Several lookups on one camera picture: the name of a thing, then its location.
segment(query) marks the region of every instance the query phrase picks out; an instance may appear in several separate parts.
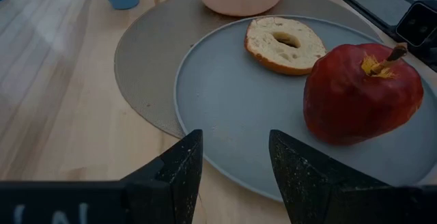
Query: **plate rim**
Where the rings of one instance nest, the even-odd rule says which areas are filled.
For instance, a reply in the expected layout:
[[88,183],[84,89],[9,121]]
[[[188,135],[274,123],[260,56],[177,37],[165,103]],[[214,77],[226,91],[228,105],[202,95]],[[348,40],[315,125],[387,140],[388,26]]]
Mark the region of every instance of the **plate rim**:
[[[176,112],[176,117],[178,118],[178,122],[179,122],[179,125],[181,126],[181,128],[182,128],[182,131],[184,132],[184,134],[185,135],[187,135],[188,133],[189,133],[189,131],[187,131],[187,129],[186,129],[186,127],[185,127],[185,124],[184,124],[184,122],[183,122],[183,120],[182,120],[182,117],[181,117],[181,115],[180,115],[180,112],[179,112],[179,106],[178,106],[178,99],[176,98],[177,96],[176,96],[176,93],[177,93],[177,90],[178,90],[178,80],[179,80],[179,75],[180,75],[180,71],[181,71],[181,69],[182,69],[182,66],[184,65],[184,63],[185,63],[185,61],[186,61],[186,59],[188,58],[188,56],[191,54],[191,52],[200,44],[200,43],[202,43],[205,39],[207,39],[207,38],[209,38],[210,36],[212,36],[212,35],[214,35],[216,32],[218,32],[218,31],[220,31],[220,30],[223,30],[224,28],[227,28],[227,27],[231,27],[232,25],[234,25],[234,24],[238,24],[238,23],[242,23],[242,22],[244,22],[244,21],[248,21],[248,20],[254,20],[254,19],[257,19],[257,18],[265,18],[265,17],[282,17],[282,18],[290,18],[290,19],[295,19],[296,18],[296,20],[299,20],[299,18],[303,18],[303,19],[307,19],[307,20],[315,20],[315,21],[319,21],[319,22],[323,22],[323,23],[327,23],[327,24],[331,24],[331,25],[334,25],[334,26],[337,26],[337,27],[341,27],[341,28],[344,28],[344,29],[347,29],[347,30],[350,30],[350,31],[353,31],[354,33],[357,33],[357,34],[359,34],[359,35],[361,35],[361,36],[363,36],[363,37],[365,37],[365,38],[367,38],[367,39],[370,39],[370,40],[372,40],[372,41],[374,41],[374,42],[377,42],[377,43],[379,43],[379,44],[383,44],[383,45],[385,45],[385,43],[383,42],[383,41],[381,41],[381,39],[376,39],[376,38],[373,38],[373,37],[371,37],[371,36],[369,36],[369,35],[367,35],[367,34],[365,34],[365,33],[363,33],[363,32],[360,32],[360,31],[358,31],[358,30],[356,30],[356,29],[353,29],[353,28],[351,28],[351,27],[347,27],[347,26],[344,26],[344,25],[341,25],[341,24],[339,24],[339,23],[334,23],[334,22],[331,22],[331,21],[329,21],[329,20],[324,20],[324,19],[319,19],[319,18],[314,18],[314,17],[311,17],[311,16],[298,16],[298,15],[291,15],[291,14],[275,14],[275,15],[264,15],[264,16],[252,16],[252,17],[248,17],[248,18],[243,18],[243,19],[241,19],[241,20],[237,20],[237,21],[234,21],[234,22],[231,22],[231,23],[227,23],[227,24],[225,24],[225,25],[223,25],[223,26],[220,26],[219,28],[217,28],[217,29],[215,29],[215,30],[213,30],[213,31],[211,31],[210,33],[208,33],[208,34],[206,34],[204,37],[202,37],[199,41],[197,41],[189,50],[188,50],[188,52],[184,55],[184,57],[182,58],[182,61],[180,62],[180,65],[179,65],[179,67],[178,67],[178,71],[176,72],[176,76],[175,76],[175,81],[174,81],[174,84],[173,84],[173,104],[174,104],[174,108],[175,108],[175,112]],[[429,90],[431,91],[431,93],[433,94],[433,98],[434,98],[434,100],[436,100],[437,99],[437,97],[436,97],[436,90],[434,90],[434,88],[432,88],[432,86],[431,85],[429,85],[429,83],[428,83],[428,81],[426,80],[426,79],[424,79],[423,78],[423,75],[418,71],[418,70],[416,70],[418,73],[419,73],[419,75],[421,76],[421,80],[424,82],[424,83],[426,83],[426,85],[427,85],[427,87],[429,88]],[[221,174],[223,174],[224,176],[226,176],[227,178],[229,178],[230,180],[232,180],[232,181],[234,181],[236,184],[238,184],[238,185],[240,185],[240,186],[242,186],[242,187],[244,187],[244,188],[246,188],[246,189],[248,189],[248,190],[250,190],[250,191],[253,191],[254,193],[257,193],[257,194],[260,194],[260,195],[262,195],[262,196],[264,196],[264,197],[267,197],[267,198],[269,198],[269,199],[273,199],[273,200],[275,200],[275,201],[279,201],[279,202],[283,202],[283,199],[282,199],[282,197],[277,197],[277,196],[275,196],[275,195],[272,195],[272,194],[270,194],[270,193],[267,193],[267,192],[265,192],[265,191],[261,191],[261,190],[259,190],[259,189],[256,189],[255,187],[253,187],[253,186],[251,186],[251,185],[249,185],[248,183],[246,183],[246,182],[243,182],[242,180],[240,180],[240,179],[238,179],[236,176],[233,176],[233,175],[231,175],[229,172],[227,172],[227,171],[225,171],[224,169],[222,169],[221,167],[219,167],[214,161],[212,161],[209,157],[208,157],[208,155],[206,155],[205,154],[205,152],[203,153],[203,158],[204,159],[206,159],[216,170],[218,170]],[[434,164],[434,166],[430,169],[430,171],[425,175],[425,177],[423,177],[421,180],[419,180],[418,181],[418,184],[425,184],[433,175],[435,175],[435,174],[437,174],[437,163],[435,163]]]

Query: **red apple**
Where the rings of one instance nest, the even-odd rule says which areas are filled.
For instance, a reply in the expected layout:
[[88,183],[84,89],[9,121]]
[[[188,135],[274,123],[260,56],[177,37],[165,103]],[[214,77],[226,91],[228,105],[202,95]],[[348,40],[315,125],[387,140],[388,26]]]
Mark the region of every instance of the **red apple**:
[[421,77],[381,44],[344,44],[317,60],[305,83],[308,129],[335,145],[352,145],[406,123],[421,106]]

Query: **bagel half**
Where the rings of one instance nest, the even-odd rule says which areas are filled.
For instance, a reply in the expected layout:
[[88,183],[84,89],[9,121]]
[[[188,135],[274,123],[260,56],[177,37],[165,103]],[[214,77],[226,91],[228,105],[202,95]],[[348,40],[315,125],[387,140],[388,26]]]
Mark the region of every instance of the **bagel half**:
[[260,64],[281,74],[309,74],[325,56],[322,40],[297,20],[265,17],[252,20],[244,47]]

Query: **table surface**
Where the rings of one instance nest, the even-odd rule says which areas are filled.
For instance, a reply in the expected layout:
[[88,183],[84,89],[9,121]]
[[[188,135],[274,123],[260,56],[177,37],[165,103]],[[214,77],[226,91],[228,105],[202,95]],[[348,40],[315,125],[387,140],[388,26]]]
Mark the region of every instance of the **table surface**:
[[[0,2],[0,179],[118,179],[178,140],[130,108],[113,71],[123,32],[161,1],[141,0],[130,10],[114,10],[107,0]],[[437,86],[434,71],[408,59]],[[269,222],[290,222],[282,203],[203,162],[193,223]]]

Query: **gray placemat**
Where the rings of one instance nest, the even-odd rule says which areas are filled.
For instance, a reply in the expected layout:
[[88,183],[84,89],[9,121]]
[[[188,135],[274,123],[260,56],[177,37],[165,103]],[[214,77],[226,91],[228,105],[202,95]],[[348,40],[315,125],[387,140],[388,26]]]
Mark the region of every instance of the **gray placemat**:
[[[379,38],[357,15],[328,0],[281,0],[264,14],[320,18]],[[200,0],[167,0],[152,8],[126,30],[115,52],[115,78],[123,97],[148,122],[183,137],[173,105],[180,62],[207,33],[240,19],[217,14]]]

